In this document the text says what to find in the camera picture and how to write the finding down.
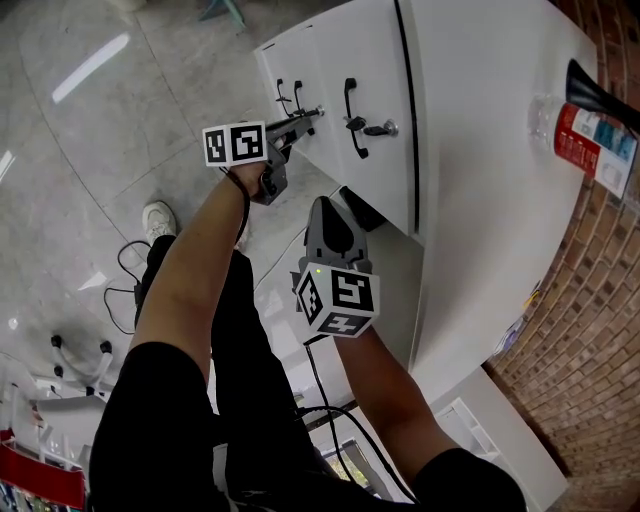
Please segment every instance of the black shirt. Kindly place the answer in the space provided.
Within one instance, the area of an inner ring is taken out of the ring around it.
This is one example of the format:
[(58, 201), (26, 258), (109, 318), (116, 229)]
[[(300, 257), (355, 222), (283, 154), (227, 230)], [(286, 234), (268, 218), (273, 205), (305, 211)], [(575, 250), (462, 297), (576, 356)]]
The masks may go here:
[[(245, 398), (250, 407), (250, 397)], [(526, 510), (509, 475), (463, 449), (440, 454), (420, 471), (411, 483), (418, 506), (380, 500), (322, 471), (291, 467), (268, 439), (259, 443), (264, 451), (251, 452), (253, 459), (243, 459), (244, 466), (236, 468), (236, 474), (249, 475), (253, 483), (236, 482), (233, 488), (232, 482), (221, 484), (220, 475), (214, 480), (213, 467), (224, 472), (229, 466), (218, 457), (231, 461), (243, 451), (230, 442), (228, 450), (215, 450), (214, 464), (214, 448), (225, 440), (219, 421), (204, 377), (189, 356), (163, 343), (136, 347), (127, 356), (96, 434), (90, 464), (94, 509)], [(264, 421), (268, 418), (255, 418), (256, 436)], [(255, 440), (246, 441), (251, 445)], [(265, 478), (256, 479), (258, 473)]]

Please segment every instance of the plastic bottle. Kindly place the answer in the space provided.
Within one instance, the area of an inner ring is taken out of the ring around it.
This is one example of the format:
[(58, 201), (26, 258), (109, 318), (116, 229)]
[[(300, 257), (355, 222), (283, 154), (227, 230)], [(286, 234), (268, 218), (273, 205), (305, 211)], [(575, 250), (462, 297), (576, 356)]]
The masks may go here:
[(638, 146), (632, 135), (601, 115), (555, 96), (533, 98), (528, 128), (535, 146), (571, 162), (617, 198), (623, 198)]

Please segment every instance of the black cable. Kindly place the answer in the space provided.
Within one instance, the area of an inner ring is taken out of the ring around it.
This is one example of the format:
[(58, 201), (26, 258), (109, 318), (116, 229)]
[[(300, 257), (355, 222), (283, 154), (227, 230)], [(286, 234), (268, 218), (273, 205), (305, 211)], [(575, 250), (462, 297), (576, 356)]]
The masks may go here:
[(382, 455), (380, 448), (378, 448), (375, 441), (372, 439), (369, 433), (365, 430), (365, 428), (360, 424), (360, 422), (355, 418), (353, 414), (351, 414), (349, 411), (345, 411), (344, 409), (341, 409), (340, 407), (333, 407), (331, 405), (319, 405), (317, 407), (300, 407), (298, 409), (298, 412), (300, 412), (302, 416), (315, 411), (328, 411), (329, 417), (331, 417), (331, 412), (333, 411), (340, 414), (344, 414), (347, 418), (349, 418), (355, 424), (355, 426), (358, 427), (358, 429), (360, 430), (362, 435), (365, 437), (367, 442), (371, 445), (371, 448), (373, 448), (373, 451), (376, 452), (376, 456), (378, 457), (378, 459), (380, 459), (380, 462), (384, 466), (384, 469), (387, 471), (387, 473), (389, 473), (389, 476), (392, 478), (395, 484), (400, 488), (402, 493), (407, 498), (409, 498), (412, 502), (416, 504), (419, 503), (416, 497), (413, 496), (413, 494), (411, 494), (411, 492), (409, 492), (409, 490), (405, 487), (405, 485), (402, 483), (398, 475), (396, 475), (395, 471), (391, 467), (391, 464), (389, 464), (387, 462), (387, 459), (384, 458), (384, 455)]
[(118, 325), (118, 322), (116, 322), (115, 319), (113, 318), (113, 312), (111, 311), (111, 308), (109, 307), (109, 303), (107, 302), (107, 292), (110, 292), (110, 291), (122, 292), (122, 293), (133, 293), (133, 290), (122, 290), (120, 288), (112, 288), (111, 286), (107, 286), (104, 289), (104, 293), (102, 294), (102, 300), (104, 301), (104, 305), (106, 306), (107, 312), (109, 313), (109, 318), (111, 319), (111, 323), (115, 325), (116, 329), (118, 329), (122, 334), (133, 336), (134, 333), (125, 331), (122, 327)]
[[(391, 467), (391, 464), (389, 464), (387, 462), (387, 459), (385, 459), (384, 455), (380, 451), (380, 448), (378, 448), (378, 445), (375, 443), (375, 441), (369, 435), (369, 433), (364, 429), (364, 427), (360, 424), (360, 422), (353, 416), (353, 414), (351, 414), (348, 411), (345, 411), (344, 409), (341, 409), (340, 407), (333, 407), (333, 406), (329, 405), (329, 401), (327, 400), (327, 395), (325, 394), (324, 388), (322, 387), (322, 383), (320, 382), (320, 378), (318, 377), (318, 371), (316, 369), (316, 363), (313, 360), (313, 354), (311, 353), (311, 347), (310, 347), (310, 345), (312, 345), (316, 341), (320, 341), (320, 340), (322, 340), (324, 338), (327, 338), (327, 337), (328, 336), (326, 334), (318, 334), (318, 335), (314, 336), (313, 338), (311, 338), (311, 339), (309, 339), (309, 340), (307, 340), (307, 341), (305, 341), (303, 343), (304, 347), (307, 350), (307, 356), (309, 357), (309, 362), (311, 363), (311, 369), (313, 370), (313, 375), (316, 378), (316, 382), (318, 384), (318, 388), (320, 389), (320, 394), (322, 395), (322, 399), (324, 400), (324, 406), (300, 407), (298, 409), (298, 412), (300, 413), (300, 417), (305, 416), (306, 414), (309, 414), (310, 412), (314, 412), (314, 411), (323, 411), (323, 410), (328, 411), (329, 426), (331, 428), (331, 434), (333, 436), (333, 443), (336, 446), (336, 453), (339, 454), (340, 453), (340, 448), (338, 446), (338, 437), (336, 435), (335, 425), (333, 423), (333, 418), (331, 416), (331, 411), (338, 412), (340, 414), (344, 414), (347, 418), (349, 418), (356, 425), (356, 427), (358, 427), (358, 429), (360, 429), (360, 432), (362, 432), (362, 434), (364, 435), (365, 439), (371, 445), (371, 448), (373, 448), (373, 451), (376, 453), (376, 456), (378, 457), (378, 459), (380, 459), (380, 462), (382, 463), (382, 466), (387, 471), (387, 473), (389, 473), (389, 476), (395, 482), (395, 484), (398, 486), (398, 488), (402, 491), (402, 493), (407, 498), (409, 498), (412, 502), (419, 503), (418, 500), (413, 496), (413, 494), (411, 494), (409, 492), (409, 490), (405, 487), (405, 485), (402, 483), (402, 481), (400, 480), (398, 475), (396, 475), (395, 471)], [(338, 459), (342, 463), (342, 467), (347, 472), (347, 475), (351, 476), (351, 474), (347, 471), (347, 468), (346, 468), (346, 466), (344, 464), (344, 461), (342, 460), (340, 455), (338, 455)]]
[[(327, 407), (327, 410), (328, 410), (328, 408), (330, 407), (329, 400), (327, 400), (327, 395), (324, 392), (322, 383), (320, 382), (320, 377), (318, 377), (318, 369), (316, 368), (316, 363), (313, 360), (313, 355), (311, 354), (311, 347), (309, 346), (311, 343), (313, 343), (313, 341), (309, 340), (308, 344), (305, 343), (304, 348), (307, 349), (307, 355), (309, 356), (309, 362), (311, 363), (311, 369), (313, 370), (313, 375), (315, 376), (316, 382), (318, 383), (318, 388), (320, 389), (320, 394), (322, 395), (322, 400), (324, 401), (324, 405), (325, 407)], [(329, 416), (329, 428), (331, 429), (331, 436), (333, 437), (333, 444), (336, 446), (336, 455), (338, 456), (340, 465), (342, 466), (342, 469), (344, 469), (344, 472), (349, 477), (349, 480), (351, 480), (354, 484), (357, 485), (355, 478), (353, 478), (353, 476), (349, 472), (349, 468), (347, 467), (346, 463), (344, 462), (344, 459), (342, 458), (342, 454), (340, 453), (340, 445), (338, 444), (338, 435), (336, 434), (336, 425), (333, 422), (333, 417), (331, 416), (331, 412), (329, 412), (328, 416)]]
[(242, 233), (244, 233), (244, 229), (247, 227), (247, 221), (249, 220), (249, 205), (251, 204), (251, 198), (249, 197), (249, 192), (247, 188), (244, 186), (244, 183), (240, 181), (240, 178), (236, 175), (236, 173), (230, 171), (226, 167), (220, 167), (222, 172), (225, 174), (227, 178), (229, 178), (236, 187), (240, 189), (242, 192), (242, 197), (244, 198), (244, 210), (242, 212), (242, 223), (240, 224), (240, 229), (238, 230), (238, 236), (236, 236), (236, 243), (242, 237)]
[(108, 292), (119, 292), (119, 293), (133, 293), (135, 294), (135, 288), (138, 287), (140, 285), (140, 280), (132, 273), (129, 271), (128, 268), (126, 268), (123, 264), (122, 261), (120, 260), (120, 256), (122, 255), (122, 253), (127, 250), (129, 247), (136, 245), (136, 244), (140, 244), (140, 245), (146, 245), (147, 247), (151, 248), (151, 246), (149, 245), (149, 242), (146, 242), (144, 240), (134, 240), (133, 242), (129, 242), (127, 244), (125, 244), (119, 251), (118, 251), (118, 256), (117, 256), (117, 260), (118, 260), (118, 265), (120, 265), (120, 268), (122, 270), (124, 270), (127, 274), (129, 274), (131, 277), (133, 277), (136, 280), (136, 285), (134, 287), (133, 290), (123, 290), (122, 288), (113, 288), (112, 286), (107, 286), (104, 289), (104, 293), (102, 294), (102, 300), (104, 302), (105, 307), (107, 308), (107, 312), (109, 313), (109, 318), (111, 319), (111, 322), (113, 323), (113, 325), (116, 326), (116, 328), (122, 333), (122, 334), (126, 334), (127, 336), (132, 336), (133, 333), (132, 332), (127, 332), (125, 331), (122, 327), (120, 327), (118, 325), (118, 323), (115, 321), (115, 319), (113, 318), (113, 312), (111, 311), (111, 307), (109, 306), (109, 303), (107, 302), (107, 293)]

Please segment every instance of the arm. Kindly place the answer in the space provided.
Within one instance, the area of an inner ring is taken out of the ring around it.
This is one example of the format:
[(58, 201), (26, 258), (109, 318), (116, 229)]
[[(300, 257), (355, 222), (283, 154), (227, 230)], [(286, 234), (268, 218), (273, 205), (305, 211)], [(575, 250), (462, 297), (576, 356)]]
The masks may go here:
[(420, 388), (373, 328), (358, 338), (335, 340), (358, 405), (412, 484), (430, 460), (458, 445), (438, 426)]
[[(234, 167), (249, 195), (258, 191), (263, 163)], [(193, 359), (206, 381), (211, 322), (222, 293), (244, 208), (242, 192), (224, 178), (171, 246), (140, 314), (129, 350), (162, 341)]]

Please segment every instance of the black pants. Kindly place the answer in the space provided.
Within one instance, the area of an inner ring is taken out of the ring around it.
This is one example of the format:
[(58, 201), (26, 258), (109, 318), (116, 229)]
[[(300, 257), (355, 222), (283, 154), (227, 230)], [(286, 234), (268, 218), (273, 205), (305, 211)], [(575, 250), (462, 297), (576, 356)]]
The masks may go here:
[[(136, 324), (151, 283), (175, 241), (159, 237), (147, 256)], [(211, 326), (211, 358), (216, 371), (216, 416), (212, 435), (228, 442), (227, 480), (237, 473), (246, 488), (263, 483), (278, 466), (324, 471), (302, 420), (282, 364), (271, 346), (253, 303), (249, 258), (233, 251), (227, 280)]]

